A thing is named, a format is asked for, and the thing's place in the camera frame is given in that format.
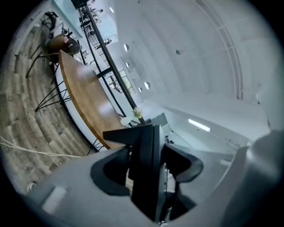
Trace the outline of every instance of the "window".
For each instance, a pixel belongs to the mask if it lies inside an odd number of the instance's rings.
[[[130,94],[134,94],[135,91],[134,91],[134,89],[133,89],[133,87],[132,87],[132,85],[131,85],[131,83],[130,83],[130,81],[129,81],[129,79],[128,79],[126,73],[125,73],[125,71],[124,71],[124,70],[121,70],[121,71],[119,72],[119,74],[120,74],[120,76],[121,76],[121,78],[122,78],[122,80],[123,80],[123,82],[124,82],[126,88],[128,89],[129,93],[130,93]],[[122,89],[121,89],[119,83],[117,82],[117,80],[116,80],[116,78],[115,78],[115,76],[114,76],[113,74],[112,74],[111,76],[107,77],[107,78],[106,78],[106,81],[107,81],[107,84],[108,84],[111,88],[117,90],[119,93],[123,93],[123,91],[122,91]]]

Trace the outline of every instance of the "wooden floor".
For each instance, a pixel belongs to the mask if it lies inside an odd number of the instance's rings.
[[[15,47],[11,45],[3,59],[0,71],[0,135],[26,149],[85,156],[89,146],[59,103],[35,112],[40,101],[54,88],[50,85],[52,72],[45,58],[38,59],[28,79],[25,78],[32,63],[30,56],[45,37],[45,27],[34,27],[20,54],[16,57],[13,54]],[[15,189],[21,193],[26,193],[30,182],[41,181],[70,160],[69,157],[28,153],[4,145],[1,148],[3,165]]]

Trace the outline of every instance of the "brown chair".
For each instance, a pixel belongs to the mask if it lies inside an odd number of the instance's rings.
[[[68,39],[69,39],[69,42],[71,43],[71,45],[70,45],[70,47],[67,47],[63,51],[66,52],[67,54],[69,54],[70,56],[73,56],[73,55],[79,53],[80,52],[80,45],[76,42],[76,40],[74,40],[70,37],[68,37]],[[26,78],[28,77],[30,71],[32,70],[33,65],[35,64],[35,62],[38,58],[47,58],[50,62],[52,62],[56,65],[56,70],[53,74],[52,81],[51,81],[51,84],[53,84],[53,81],[54,81],[54,78],[55,78],[55,75],[56,75],[56,71],[57,71],[58,66],[59,66],[59,63],[58,63],[59,59],[58,59],[58,53],[52,53],[52,50],[49,48],[49,42],[50,42],[50,39],[44,39],[41,42],[41,44],[37,47],[35,52],[32,54],[31,58],[37,52],[37,50],[39,48],[41,48],[41,52],[37,55],[35,60],[32,62],[32,65],[27,72]]]

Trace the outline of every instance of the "small plant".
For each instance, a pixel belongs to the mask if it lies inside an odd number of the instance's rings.
[[[133,114],[134,114],[134,117],[136,117],[138,119],[142,118],[142,111],[140,109],[138,109],[137,107],[134,108]]]

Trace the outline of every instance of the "white cable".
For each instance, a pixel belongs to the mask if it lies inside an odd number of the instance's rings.
[[[81,158],[81,156],[75,156],[75,155],[67,155],[67,154],[56,154],[56,153],[48,153],[48,152],[40,152],[40,151],[34,151],[34,150],[29,150],[29,149],[25,149],[25,148],[22,148],[20,146],[17,146],[7,140],[5,140],[3,137],[0,136],[0,138],[2,140],[4,140],[5,142],[9,143],[10,145],[8,144],[5,144],[5,143],[0,143],[2,145],[5,145],[7,147],[10,147],[10,148],[16,148],[16,149],[20,149],[20,150],[23,150],[23,151],[27,151],[27,152],[32,152],[32,153],[38,153],[38,154],[44,154],[44,155],[48,155],[48,156],[54,156],[54,157],[72,157],[72,158]]]

